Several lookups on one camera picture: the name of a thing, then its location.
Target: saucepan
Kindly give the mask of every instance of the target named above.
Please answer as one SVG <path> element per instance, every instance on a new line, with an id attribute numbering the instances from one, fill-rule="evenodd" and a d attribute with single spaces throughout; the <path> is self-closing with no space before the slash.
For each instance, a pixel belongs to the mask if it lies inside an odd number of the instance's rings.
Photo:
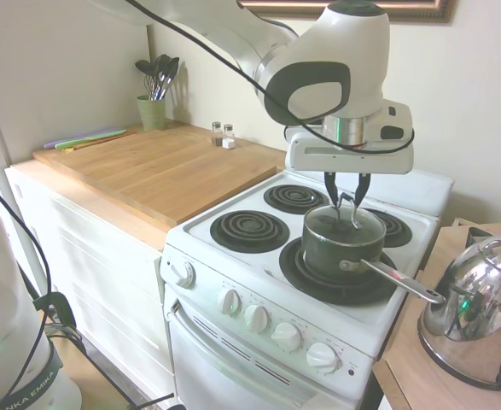
<path id="1" fill-rule="evenodd" d="M 333 280 L 372 271 L 430 303 L 446 302 L 435 290 L 379 261 L 387 234 L 381 220 L 358 208 L 345 192 L 338 205 L 306 213 L 301 248 L 307 267 Z"/>

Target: kettle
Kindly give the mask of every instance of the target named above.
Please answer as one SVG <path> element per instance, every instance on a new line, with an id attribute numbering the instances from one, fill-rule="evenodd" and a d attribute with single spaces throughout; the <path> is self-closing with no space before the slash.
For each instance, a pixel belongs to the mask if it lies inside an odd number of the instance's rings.
<path id="1" fill-rule="evenodd" d="M 486 237 L 447 268 L 417 329 L 429 356 L 452 376 L 501 390 L 501 237 Z"/>

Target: green cup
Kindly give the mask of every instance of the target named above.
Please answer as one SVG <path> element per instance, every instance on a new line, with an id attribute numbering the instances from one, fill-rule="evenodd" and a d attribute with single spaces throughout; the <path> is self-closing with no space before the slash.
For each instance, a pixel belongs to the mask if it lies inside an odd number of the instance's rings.
<path id="1" fill-rule="evenodd" d="M 166 128 L 164 98 L 150 101 L 149 96 L 140 96 L 137 102 L 144 131 L 164 130 Z"/>

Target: cutting mat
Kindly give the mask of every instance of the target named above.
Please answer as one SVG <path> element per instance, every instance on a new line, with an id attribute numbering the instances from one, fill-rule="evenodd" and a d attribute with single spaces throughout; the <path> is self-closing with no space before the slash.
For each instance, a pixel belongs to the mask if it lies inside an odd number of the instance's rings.
<path id="1" fill-rule="evenodd" d="M 237 140 L 213 147 L 193 126 L 141 132 L 34 158 L 173 227 L 277 172 L 282 151 Z"/>

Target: oven door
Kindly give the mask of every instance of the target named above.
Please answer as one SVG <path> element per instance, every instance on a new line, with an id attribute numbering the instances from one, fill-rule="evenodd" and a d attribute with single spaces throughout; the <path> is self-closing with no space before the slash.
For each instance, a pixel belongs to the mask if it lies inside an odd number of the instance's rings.
<path id="1" fill-rule="evenodd" d="M 353 410 L 311 379 L 220 330 L 188 303 L 166 313 L 178 399 L 188 410 Z"/>

